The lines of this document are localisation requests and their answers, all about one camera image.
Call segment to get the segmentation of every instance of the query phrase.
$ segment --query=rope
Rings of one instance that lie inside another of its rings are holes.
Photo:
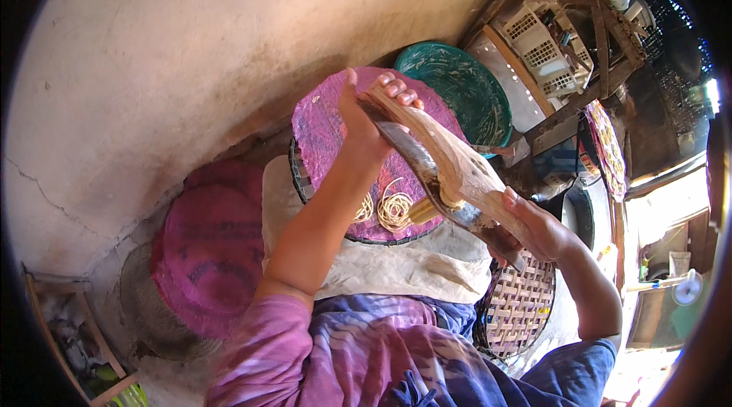
[[[402,178],[404,177],[397,178],[384,188],[384,194],[381,195],[379,207],[376,211],[379,223],[392,233],[403,231],[412,224],[407,215],[412,204],[414,204],[411,197],[405,192],[395,192],[387,195],[389,187]]]
[[[371,200],[371,194],[367,193],[363,202],[361,202],[359,211],[357,211],[356,216],[353,217],[353,222],[363,223],[364,221],[370,220],[371,215],[373,215],[373,200]]]

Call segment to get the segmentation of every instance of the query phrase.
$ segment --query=white wall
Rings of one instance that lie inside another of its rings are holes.
[[[453,43],[483,1],[48,0],[6,132],[21,260],[90,272],[173,184],[328,74]]]

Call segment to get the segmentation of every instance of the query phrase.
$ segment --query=wooden frame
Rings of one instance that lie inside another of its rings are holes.
[[[84,292],[88,291],[90,289],[90,283],[88,282],[75,282],[75,283],[66,283],[66,284],[56,284],[52,282],[40,282],[35,281],[33,279],[33,276],[26,272],[26,285],[28,287],[28,293],[30,295],[31,300],[31,306],[33,308],[33,312],[36,316],[36,320],[38,320],[38,324],[41,328],[41,332],[43,334],[43,338],[46,341],[46,344],[50,347],[51,351],[53,352],[53,356],[56,357],[56,360],[59,362],[61,369],[63,369],[66,376],[69,378],[71,383],[74,385],[74,387],[77,389],[81,397],[91,406],[91,407],[102,407],[107,402],[111,401],[115,396],[122,393],[125,389],[127,389],[130,385],[137,383],[138,376],[136,373],[133,373],[131,375],[127,375],[127,373],[124,372],[124,369],[119,364],[119,361],[117,361],[117,358],[112,353],[112,350],[109,348],[109,345],[107,344],[107,341],[105,340],[104,336],[102,335],[101,329],[99,329],[99,326],[96,325],[96,320],[94,320],[94,316],[92,315],[92,310],[89,308],[87,297],[84,295]],[[67,295],[67,294],[74,294],[75,298],[77,299],[79,306],[81,308],[82,313],[84,314],[84,317],[86,318],[87,325],[89,327],[89,330],[91,331],[92,336],[94,337],[94,340],[96,344],[99,346],[100,351],[105,356],[105,358],[109,361],[110,366],[112,366],[112,369],[119,377],[119,381],[109,388],[104,393],[96,396],[94,399],[89,399],[87,394],[84,392],[84,390],[81,388],[81,385],[79,384],[79,381],[76,378],[76,375],[74,375],[73,371],[71,370],[71,367],[66,363],[66,359],[64,358],[64,355],[61,353],[61,350],[56,345],[56,341],[53,340],[53,336],[50,333],[50,329],[48,328],[48,323],[45,320],[45,317],[43,316],[43,311],[41,309],[40,301],[38,300],[38,294],[39,293],[52,293],[52,294],[59,294],[59,295]]]
[[[643,65],[645,52],[634,35],[635,28],[620,12],[612,8],[609,0],[556,0],[564,4],[580,5],[591,10],[594,33],[597,38],[598,66],[593,72],[593,78],[588,88],[582,93],[574,93],[568,97],[569,101],[561,109],[554,111],[554,107],[547,101],[540,91],[533,75],[519,59],[508,44],[495,29],[490,26],[496,18],[506,0],[488,0],[483,14],[471,28],[469,34],[460,42],[462,48],[467,47],[481,31],[493,41],[499,52],[516,70],[521,81],[531,92],[531,96],[539,104],[546,115],[546,119],[526,132],[526,141],[531,145],[537,137],[562,123],[565,119],[583,109],[595,99],[607,99],[636,69]],[[622,57],[610,62],[608,34],[620,45]]]

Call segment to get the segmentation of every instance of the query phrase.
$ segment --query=purple tie-dye shirt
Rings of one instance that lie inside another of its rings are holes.
[[[312,316],[292,296],[256,300],[206,405],[405,405],[392,389],[408,370],[416,399],[436,391],[425,405],[599,405],[616,357],[607,339],[557,348],[516,380],[435,311],[409,296],[338,296]]]

